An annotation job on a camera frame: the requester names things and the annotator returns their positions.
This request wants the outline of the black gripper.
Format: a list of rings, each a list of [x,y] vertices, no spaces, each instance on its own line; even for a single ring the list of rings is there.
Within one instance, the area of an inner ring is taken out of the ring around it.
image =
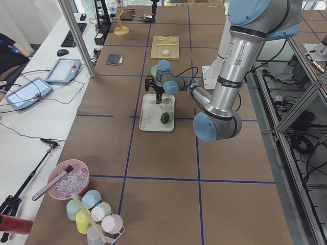
[[[156,104],[161,104],[162,102],[162,94],[165,92],[163,87],[158,86],[156,83],[154,83],[154,90],[156,92]]]
[[[152,2],[152,16],[155,17],[158,0],[151,0],[151,2]]]

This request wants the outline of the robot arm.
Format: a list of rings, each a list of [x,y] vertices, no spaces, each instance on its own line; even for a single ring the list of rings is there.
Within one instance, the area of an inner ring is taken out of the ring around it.
[[[287,39],[299,32],[301,8],[301,1],[231,1],[227,13],[231,40],[214,92],[207,92],[194,78],[174,76],[166,60],[158,62],[155,89],[169,95],[185,91],[194,99],[203,109],[193,120],[195,134],[202,141],[235,137],[242,121],[232,107],[246,73],[266,41]]]

